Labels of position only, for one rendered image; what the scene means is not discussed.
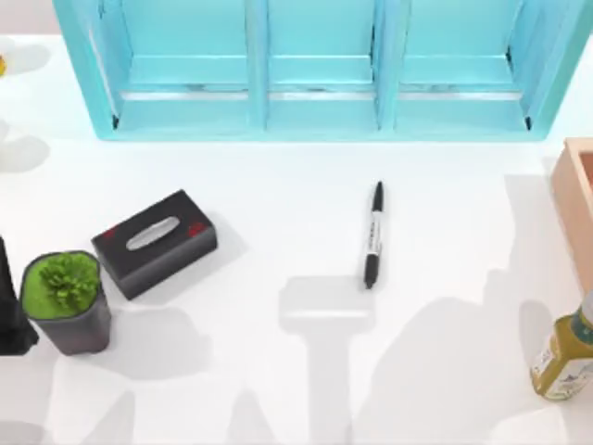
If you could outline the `black marker pen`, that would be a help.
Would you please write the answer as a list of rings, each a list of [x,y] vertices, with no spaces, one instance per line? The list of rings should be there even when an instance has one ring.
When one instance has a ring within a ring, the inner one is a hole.
[[[367,289],[372,289],[377,282],[380,269],[382,248],[382,217],[385,209],[384,184],[379,181],[372,197],[371,224],[364,264],[363,283]]]

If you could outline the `black tissue box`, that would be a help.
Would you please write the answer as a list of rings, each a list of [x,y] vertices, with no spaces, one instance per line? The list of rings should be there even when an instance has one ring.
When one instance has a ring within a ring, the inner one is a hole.
[[[92,238],[96,256],[132,300],[218,247],[212,220],[182,189]]]

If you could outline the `light blue rack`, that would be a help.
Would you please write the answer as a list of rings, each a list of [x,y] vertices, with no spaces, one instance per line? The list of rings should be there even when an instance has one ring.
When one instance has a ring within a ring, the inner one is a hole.
[[[593,0],[52,0],[97,137],[523,141]]]

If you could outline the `grey pot with green plant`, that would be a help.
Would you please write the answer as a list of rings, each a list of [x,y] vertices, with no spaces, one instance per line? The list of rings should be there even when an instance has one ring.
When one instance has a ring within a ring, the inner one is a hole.
[[[110,343],[111,311],[101,265],[88,251],[45,253],[21,279],[20,306],[64,355],[96,354]]]

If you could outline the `salmon-coloured box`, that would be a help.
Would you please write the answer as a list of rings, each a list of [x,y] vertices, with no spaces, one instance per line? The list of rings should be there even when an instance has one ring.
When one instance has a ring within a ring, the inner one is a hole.
[[[563,142],[551,174],[552,194],[578,282],[593,291],[593,136]]]

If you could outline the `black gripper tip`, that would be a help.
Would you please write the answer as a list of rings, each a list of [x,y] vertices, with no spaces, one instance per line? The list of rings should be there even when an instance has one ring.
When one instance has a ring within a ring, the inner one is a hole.
[[[0,356],[23,356],[38,341],[39,336],[18,301],[6,244],[0,236]]]

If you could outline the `yellow-green bottle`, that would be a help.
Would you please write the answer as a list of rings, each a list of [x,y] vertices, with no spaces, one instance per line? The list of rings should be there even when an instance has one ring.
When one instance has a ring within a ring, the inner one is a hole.
[[[593,381],[593,290],[578,309],[557,319],[530,366],[536,394],[567,401]]]

